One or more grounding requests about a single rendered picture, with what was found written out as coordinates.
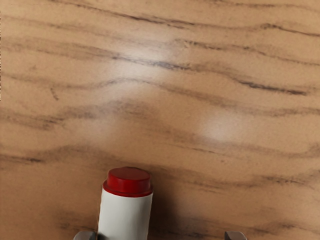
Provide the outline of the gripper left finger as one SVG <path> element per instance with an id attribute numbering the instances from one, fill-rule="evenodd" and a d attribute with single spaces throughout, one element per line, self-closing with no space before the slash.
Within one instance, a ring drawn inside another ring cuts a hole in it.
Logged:
<path id="1" fill-rule="evenodd" d="M 80 231 L 73 240 L 97 240 L 97 234 L 95 231 Z"/>

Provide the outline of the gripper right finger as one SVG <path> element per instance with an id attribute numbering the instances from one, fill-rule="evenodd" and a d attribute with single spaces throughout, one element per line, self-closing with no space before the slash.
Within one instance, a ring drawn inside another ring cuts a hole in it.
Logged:
<path id="1" fill-rule="evenodd" d="M 240 231 L 225 231 L 224 240 L 247 240 L 247 237 L 244 233 Z"/>

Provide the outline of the white bottle with red cap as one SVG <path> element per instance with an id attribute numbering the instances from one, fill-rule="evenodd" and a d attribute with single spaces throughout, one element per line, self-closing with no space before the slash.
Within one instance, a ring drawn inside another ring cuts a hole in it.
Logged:
<path id="1" fill-rule="evenodd" d="M 136 167 L 108 171 L 102 185 L 98 240 L 148 240 L 151 178 L 148 171 Z"/>

